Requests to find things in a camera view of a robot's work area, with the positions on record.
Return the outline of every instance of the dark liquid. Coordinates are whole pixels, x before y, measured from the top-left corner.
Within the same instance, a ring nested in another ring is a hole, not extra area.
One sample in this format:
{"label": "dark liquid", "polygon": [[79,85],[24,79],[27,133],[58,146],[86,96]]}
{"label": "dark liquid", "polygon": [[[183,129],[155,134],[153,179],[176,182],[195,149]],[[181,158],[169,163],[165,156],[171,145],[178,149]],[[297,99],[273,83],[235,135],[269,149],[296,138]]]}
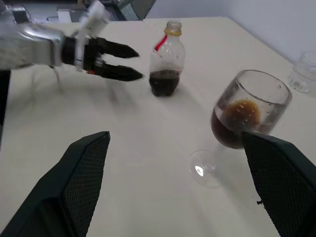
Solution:
{"label": "dark liquid", "polygon": [[155,96],[171,96],[177,88],[180,72],[175,70],[161,70],[150,73],[149,84]]}
{"label": "dark liquid", "polygon": [[233,149],[243,148],[241,132],[252,131],[259,123],[259,108],[250,100],[239,100],[229,105],[220,120],[213,110],[211,118],[211,127],[216,139]]}

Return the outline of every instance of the drinking glass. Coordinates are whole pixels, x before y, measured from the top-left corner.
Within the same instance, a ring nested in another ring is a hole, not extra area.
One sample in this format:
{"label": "drinking glass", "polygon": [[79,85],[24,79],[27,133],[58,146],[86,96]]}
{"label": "drinking glass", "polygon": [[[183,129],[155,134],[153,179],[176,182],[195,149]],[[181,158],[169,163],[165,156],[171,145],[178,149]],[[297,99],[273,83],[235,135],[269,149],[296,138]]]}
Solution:
{"label": "drinking glass", "polygon": [[[237,74],[214,106],[211,128],[225,147],[242,149],[241,132],[269,134],[292,100],[289,88],[276,77],[257,70]],[[196,151],[190,172],[202,185],[212,188],[219,150]]]}

